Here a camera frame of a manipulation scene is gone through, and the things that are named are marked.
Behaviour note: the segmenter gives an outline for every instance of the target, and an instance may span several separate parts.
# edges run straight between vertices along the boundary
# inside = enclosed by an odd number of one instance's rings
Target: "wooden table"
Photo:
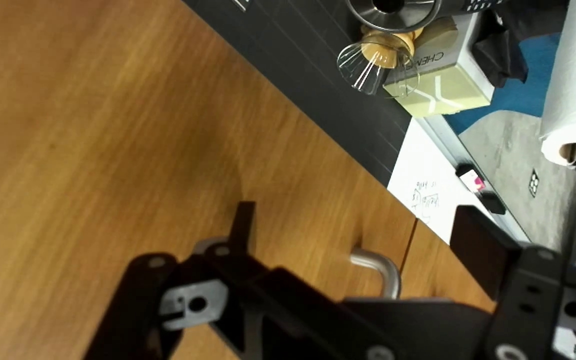
[[[257,201],[254,257],[333,299],[492,302],[450,251],[178,0],[0,0],[0,358],[80,358],[130,258]],[[209,329],[180,358],[233,358]]]

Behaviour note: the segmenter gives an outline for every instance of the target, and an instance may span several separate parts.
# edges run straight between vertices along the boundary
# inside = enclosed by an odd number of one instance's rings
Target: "metal screw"
[[[155,257],[148,260],[148,268],[162,268],[166,264],[166,258]]]
[[[366,353],[366,360],[395,360],[395,357],[387,347],[371,347]]]
[[[228,257],[228,254],[231,254],[231,248],[228,248],[228,247],[217,247],[217,248],[214,248],[214,254],[217,254],[217,257]]]
[[[536,254],[539,254],[540,258],[545,258],[545,260],[554,260],[554,258],[557,258],[554,252],[553,252],[553,251],[547,251],[547,248],[540,248]]]
[[[495,355],[499,360],[529,360],[529,357],[513,345],[496,347]]]

